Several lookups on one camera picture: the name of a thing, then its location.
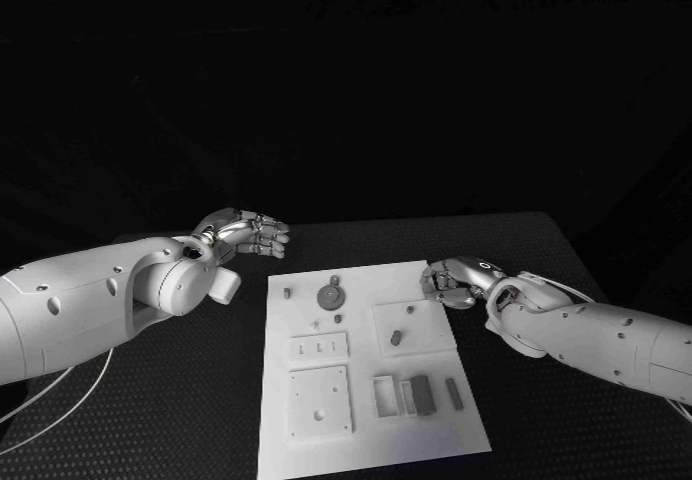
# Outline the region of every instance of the cable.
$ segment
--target cable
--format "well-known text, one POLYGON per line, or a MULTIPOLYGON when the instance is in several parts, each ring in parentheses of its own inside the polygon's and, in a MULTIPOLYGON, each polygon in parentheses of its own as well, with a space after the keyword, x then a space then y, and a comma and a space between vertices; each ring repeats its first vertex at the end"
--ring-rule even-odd
MULTIPOLYGON (((521 272, 521 273, 527 273, 529 275, 533 275, 534 277, 540 278, 543 281, 552 283, 553 285, 556 285, 557 287, 562 287, 568 292, 573 293, 578 297, 581 297, 586 302, 589 303, 595 303, 594 300, 591 299, 591 297, 588 297, 586 295, 583 295, 578 290, 575 290, 573 288, 568 287, 566 285, 562 285, 559 282, 555 282, 553 280, 550 280, 549 278, 545 278, 542 277, 540 275, 536 275, 530 272, 521 272)), ((687 422, 692 423, 692 414, 689 413, 687 409, 681 406, 680 402, 674 401, 674 400, 670 400, 669 398, 666 398, 667 400, 667 403, 670 404, 670 406, 673 407, 674 411, 681 415, 681 417, 684 418, 684 420, 687 420, 687 422)))
POLYGON ((63 374, 54 379, 53 383, 41 390, 41 392, 27 400, 2 418, 0 418, 0 423, 5 422, 49 391, 50 389, 60 383, 60 380, 67 376, 67 373, 75 369, 75 367, 69 367, 63 374))
POLYGON ((105 370, 108 369, 108 363, 111 362, 111 357, 112 357, 112 348, 111 348, 111 351, 108 352, 108 358, 105 359, 105 365, 103 365, 103 368, 100 370, 100 374, 98 375, 98 378, 96 378, 96 381, 93 382, 93 385, 90 386, 89 388, 89 391, 85 393, 82 399, 76 402, 76 405, 69 409, 67 413, 51 423, 51 425, 49 425, 33 437, 30 437, 28 439, 26 439, 23 442, 17 443, 13 447, 10 447, 7 450, 1 451, 0 452, 0 455, 4 455, 7 452, 11 452, 15 448, 18 448, 21 445, 27 444, 31 440, 34 440, 37 437, 40 437, 63 420, 64 418, 67 418, 69 414, 76 410, 76 408, 79 407, 79 405, 82 404, 82 402, 86 400, 90 392, 93 391, 93 389, 96 388, 96 385, 98 385, 98 382, 100 381, 100 378, 103 376, 103 373, 105 373, 105 370))

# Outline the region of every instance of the dark backdrop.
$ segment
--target dark backdrop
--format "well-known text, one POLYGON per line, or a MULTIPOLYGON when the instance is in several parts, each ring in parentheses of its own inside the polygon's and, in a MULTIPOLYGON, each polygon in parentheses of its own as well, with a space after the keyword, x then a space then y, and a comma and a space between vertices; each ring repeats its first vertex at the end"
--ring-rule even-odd
POLYGON ((542 210, 612 302, 689 322, 686 3, 250 3, 2 16, 4 268, 226 206, 542 210))

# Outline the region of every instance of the bolt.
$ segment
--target bolt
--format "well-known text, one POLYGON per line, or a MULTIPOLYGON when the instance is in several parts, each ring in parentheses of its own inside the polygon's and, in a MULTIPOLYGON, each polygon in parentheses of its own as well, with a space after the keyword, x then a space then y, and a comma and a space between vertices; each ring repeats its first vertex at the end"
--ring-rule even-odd
POLYGON ((396 347, 400 343, 400 331, 399 330, 395 330, 393 331, 393 334, 392 334, 392 345, 396 347))

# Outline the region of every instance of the table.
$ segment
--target table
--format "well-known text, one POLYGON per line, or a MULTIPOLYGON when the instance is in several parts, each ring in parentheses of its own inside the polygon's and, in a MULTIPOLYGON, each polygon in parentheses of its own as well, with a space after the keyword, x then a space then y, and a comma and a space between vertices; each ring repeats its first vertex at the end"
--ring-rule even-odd
MULTIPOLYGON (((158 233, 160 236, 181 232, 158 233)), ((125 235, 118 242, 155 236, 125 235)), ((527 270, 607 301, 557 226, 524 212, 294 225, 282 260, 237 255, 230 305, 197 309, 115 349, 72 416, 0 457, 4 480, 253 479, 259 438, 266 277, 472 255, 508 275, 527 270)), ((484 310, 446 310, 491 453, 374 468, 340 478, 687 478, 692 426, 666 402, 530 359, 484 329, 484 310)), ((0 449, 69 410, 105 354, 77 366, 17 416, 0 449)), ((56 378, 30 382, 33 395, 56 378)))

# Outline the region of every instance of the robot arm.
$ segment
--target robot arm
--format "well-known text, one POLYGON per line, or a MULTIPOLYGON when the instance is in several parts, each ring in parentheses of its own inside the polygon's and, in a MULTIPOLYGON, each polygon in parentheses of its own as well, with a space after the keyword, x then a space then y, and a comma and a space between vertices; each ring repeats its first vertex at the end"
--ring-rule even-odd
POLYGON ((0 385, 62 370, 188 313, 227 305, 236 252, 284 257, 288 226, 235 209, 190 236, 147 238, 28 263, 0 278, 0 385))
POLYGON ((573 304, 537 276, 507 277, 488 262, 455 257, 422 272, 429 300, 455 309, 485 300, 485 327, 514 350, 609 382, 692 405, 692 327, 599 303, 573 304))

